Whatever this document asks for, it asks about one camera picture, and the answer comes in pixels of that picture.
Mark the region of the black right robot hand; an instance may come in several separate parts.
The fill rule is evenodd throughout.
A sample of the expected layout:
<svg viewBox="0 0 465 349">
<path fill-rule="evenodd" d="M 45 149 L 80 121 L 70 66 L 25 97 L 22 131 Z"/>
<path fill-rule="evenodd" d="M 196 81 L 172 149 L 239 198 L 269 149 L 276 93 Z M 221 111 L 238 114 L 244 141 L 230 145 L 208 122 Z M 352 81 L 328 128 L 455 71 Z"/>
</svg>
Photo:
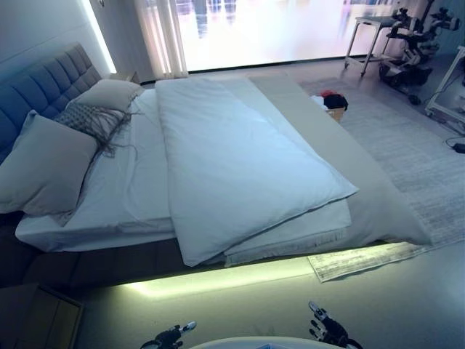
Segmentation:
<svg viewBox="0 0 465 349">
<path fill-rule="evenodd" d="M 331 318 L 324 308 L 314 302 L 308 303 L 314 319 L 310 321 L 309 333 L 319 342 L 335 345 L 340 348 L 362 348 L 363 346 L 350 338 L 347 330 Z"/>
</svg>

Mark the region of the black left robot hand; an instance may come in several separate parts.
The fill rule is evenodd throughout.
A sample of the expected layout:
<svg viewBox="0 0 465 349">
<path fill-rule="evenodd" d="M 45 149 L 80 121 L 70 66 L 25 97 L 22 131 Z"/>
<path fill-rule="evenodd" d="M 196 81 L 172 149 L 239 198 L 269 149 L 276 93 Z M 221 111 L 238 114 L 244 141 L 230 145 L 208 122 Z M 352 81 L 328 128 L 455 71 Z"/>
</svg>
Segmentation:
<svg viewBox="0 0 465 349">
<path fill-rule="evenodd" d="M 140 348 L 180 348 L 183 345 L 180 338 L 196 327 L 196 321 L 190 321 L 184 326 L 175 325 L 166 331 L 160 332 L 153 340 L 145 342 Z"/>
</svg>

